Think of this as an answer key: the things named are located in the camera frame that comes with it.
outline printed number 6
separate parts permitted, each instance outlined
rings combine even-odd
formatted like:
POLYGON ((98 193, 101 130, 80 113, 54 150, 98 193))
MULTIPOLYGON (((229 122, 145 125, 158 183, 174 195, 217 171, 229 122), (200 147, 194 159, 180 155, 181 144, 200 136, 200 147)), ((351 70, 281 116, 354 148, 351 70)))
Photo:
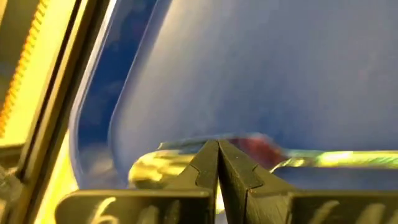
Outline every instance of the printed number 6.
POLYGON ((112 203, 115 202, 115 197, 109 197, 103 200, 99 205, 97 210, 95 211, 94 217, 89 221, 89 224, 100 224, 103 222, 110 222, 111 224, 119 224, 119 219, 112 215, 103 215, 106 208, 112 203))

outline blue plastic tray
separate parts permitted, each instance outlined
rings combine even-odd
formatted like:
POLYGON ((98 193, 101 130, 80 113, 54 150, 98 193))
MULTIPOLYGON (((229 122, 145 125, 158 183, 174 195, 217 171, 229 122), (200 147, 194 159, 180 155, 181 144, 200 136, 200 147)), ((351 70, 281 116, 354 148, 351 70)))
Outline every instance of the blue plastic tray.
MULTIPOLYGON (((113 6, 70 121, 82 189, 126 188, 136 159, 185 138, 265 133, 292 149, 398 148, 398 1, 113 6)), ((284 170, 317 188, 317 170, 284 170)), ((336 189, 398 189, 381 178, 398 171, 355 172, 320 177, 340 177, 336 189)))

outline blurry object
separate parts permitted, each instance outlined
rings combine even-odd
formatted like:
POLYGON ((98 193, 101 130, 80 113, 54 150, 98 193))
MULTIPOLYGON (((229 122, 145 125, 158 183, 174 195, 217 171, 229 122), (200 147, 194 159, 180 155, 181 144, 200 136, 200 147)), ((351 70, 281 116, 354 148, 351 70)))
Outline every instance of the blurry object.
POLYGON ((0 114, 0 145, 25 142, 74 3, 39 1, 0 114))
POLYGON ((290 159, 279 166, 362 167, 398 169, 398 151, 331 151, 294 150, 290 159))
POLYGON ((10 209, 18 202, 22 188, 20 180, 0 166, 0 223, 7 223, 10 209))
POLYGON ((6 6, 7 6, 7 0, 0 0, 0 26, 1 26, 2 17, 4 15, 4 11, 6 10, 6 6))
POLYGON ((23 146, 0 146, 0 166, 7 169, 7 172, 13 173, 12 170, 16 170, 23 146))
MULTIPOLYGON (((271 138, 259 134, 232 137, 229 141, 270 172, 283 166, 398 168, 398 151, 289 150, 282 149, 271 138)), ((204 142, 204 139, 185 139, 160 144, 158 151, 143 155, 133 164, 129 173, 130 187, 164 188, 188 166, 204 142)), ((223 198, 218 186, 216 211, 220 213, 223 210, 223 198)))
MULTIPOLYGON (((195 154, 181 154, 180 150, 161 150, 140 157, 129 173, 131 187, 137 189, 162 189, 178 176, 195 154)), ((216 213, 224 211, 220 185, 217 187, 216 213)))

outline blue surface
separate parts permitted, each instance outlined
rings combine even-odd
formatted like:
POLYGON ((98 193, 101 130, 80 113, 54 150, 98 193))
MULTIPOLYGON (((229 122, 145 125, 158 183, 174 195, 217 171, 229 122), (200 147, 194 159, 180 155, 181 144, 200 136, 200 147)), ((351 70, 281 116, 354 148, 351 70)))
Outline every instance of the blue surface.
POLYGON ((396 170, 358 168, 281 167, 274 174, 299 189, 397 190, 396 170))
POLYGON ((81 188, 123 188, 139 156, 183 138, 259 132, 293 149, 397 148, 398 1, 159 1, 137 52, 154 5, 128 10, 138 2, 118 2, 75 102, 81 188))

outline red object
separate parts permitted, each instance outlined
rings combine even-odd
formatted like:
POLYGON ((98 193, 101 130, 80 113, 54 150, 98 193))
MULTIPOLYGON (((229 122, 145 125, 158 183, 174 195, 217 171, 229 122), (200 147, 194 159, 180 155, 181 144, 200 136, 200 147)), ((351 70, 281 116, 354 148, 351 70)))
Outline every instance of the red object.
POLYGON ((266 169, 272 169, 287 159, 281 148, 265 136, 232 139, 231 143, 266 169))

